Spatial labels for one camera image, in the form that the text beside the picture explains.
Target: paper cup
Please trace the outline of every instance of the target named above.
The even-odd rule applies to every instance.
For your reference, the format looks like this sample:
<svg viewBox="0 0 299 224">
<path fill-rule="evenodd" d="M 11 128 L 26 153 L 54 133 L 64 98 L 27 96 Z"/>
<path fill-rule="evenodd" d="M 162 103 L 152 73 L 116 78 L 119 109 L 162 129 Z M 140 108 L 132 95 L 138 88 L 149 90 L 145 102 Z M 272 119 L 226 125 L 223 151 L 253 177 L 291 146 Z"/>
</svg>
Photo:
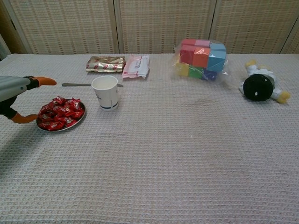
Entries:
<svg viewBox="0 0 299 224">
<path fill-rule="evenodd" d="M 118 106 L 117 78 L 113 76 L 101 76 L 93 80 L 92 88 L 104 111 L 111 111 Z"/>
</svg>

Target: green block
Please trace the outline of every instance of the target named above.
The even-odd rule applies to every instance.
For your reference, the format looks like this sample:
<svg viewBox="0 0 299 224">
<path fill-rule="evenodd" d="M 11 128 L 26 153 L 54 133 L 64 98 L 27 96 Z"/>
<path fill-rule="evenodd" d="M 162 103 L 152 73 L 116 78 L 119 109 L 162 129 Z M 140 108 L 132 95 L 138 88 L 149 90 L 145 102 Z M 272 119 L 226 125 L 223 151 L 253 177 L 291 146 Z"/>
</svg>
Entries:
<svg viewBox="0 0 299 224">
<path fill-rule="evenodd" d="M 203 74 L 204 74 L 203 68 L 196 68 L 189 65 L 189 73 L 188 73 L 189 77 L 201 78 Z"/>
</svg>

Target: plate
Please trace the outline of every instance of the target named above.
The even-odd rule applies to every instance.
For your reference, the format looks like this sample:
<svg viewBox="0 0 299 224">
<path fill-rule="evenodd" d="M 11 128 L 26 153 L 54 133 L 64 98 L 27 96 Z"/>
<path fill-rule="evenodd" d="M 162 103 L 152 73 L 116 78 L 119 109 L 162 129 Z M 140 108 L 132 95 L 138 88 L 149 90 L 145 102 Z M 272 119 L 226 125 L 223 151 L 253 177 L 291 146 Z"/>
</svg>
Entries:
<svg viewBox="0 0 299 224">
<path fill-rule="evenodd" d="M 63 129 L 59 129 L 59 130 L 55 130 L 55 131 L 49 131 L 49 130 L 47 130 L 47 129 L 43 129 L 43 128 L 41 128 L 41 127 L 38 125 L 38 124 L 41 123 L 41 120 L 40 120 L 39 118 L 37 118 L 37 119 L 36 119 L 37 127 L 38 127 L 39 129 L 45 131 L 45 132 L 61 132 L 61 131 L 65 131 L 65 130 L 71 128 L 71 127 L 76 126 L 77 124 L 81 123 L 82 119 L 83 119 L 83 118 L 85 117 L 85 115 L 86 115 L 86 107 L 85 107 L 85 105 L 84 105 L 82 102 L 80 102 L 80 104 L 81 104 L 82 108 L 84 109 L 84 113 L 83 113 L 82 117 L 81 117 L 75 124 L 73 124 L 72 126 L 65 127 L 65 128 L 63 128 Z"/>
</svg>

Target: gray robot arm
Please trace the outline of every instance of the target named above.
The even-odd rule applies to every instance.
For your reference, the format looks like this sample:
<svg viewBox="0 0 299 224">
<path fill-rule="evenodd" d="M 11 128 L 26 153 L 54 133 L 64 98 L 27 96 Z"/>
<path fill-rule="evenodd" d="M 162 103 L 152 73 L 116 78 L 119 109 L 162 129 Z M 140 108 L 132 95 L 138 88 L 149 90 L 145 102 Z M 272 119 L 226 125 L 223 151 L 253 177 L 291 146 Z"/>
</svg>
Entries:
<svg viewBox="0 0 299 224">
<path fill-rule="evenodd" d="M 0 76 L 0 102 L 25 92 L 28 84 L 28 78 Z"/>
</svg>

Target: metal spoon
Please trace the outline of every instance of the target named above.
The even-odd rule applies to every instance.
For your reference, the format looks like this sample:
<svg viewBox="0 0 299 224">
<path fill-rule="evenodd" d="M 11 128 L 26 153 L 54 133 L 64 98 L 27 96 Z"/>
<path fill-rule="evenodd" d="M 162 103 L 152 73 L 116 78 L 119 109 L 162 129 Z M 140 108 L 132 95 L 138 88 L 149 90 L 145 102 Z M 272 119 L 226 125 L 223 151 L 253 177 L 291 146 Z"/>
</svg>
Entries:
<svg viewBox="0 0 299 224">
<path fill-rule="evenodd" d="M 91 84 L 83 84 L 83 83 L 62 83 L 62 86 L 92 86 Z"/>
</svg>

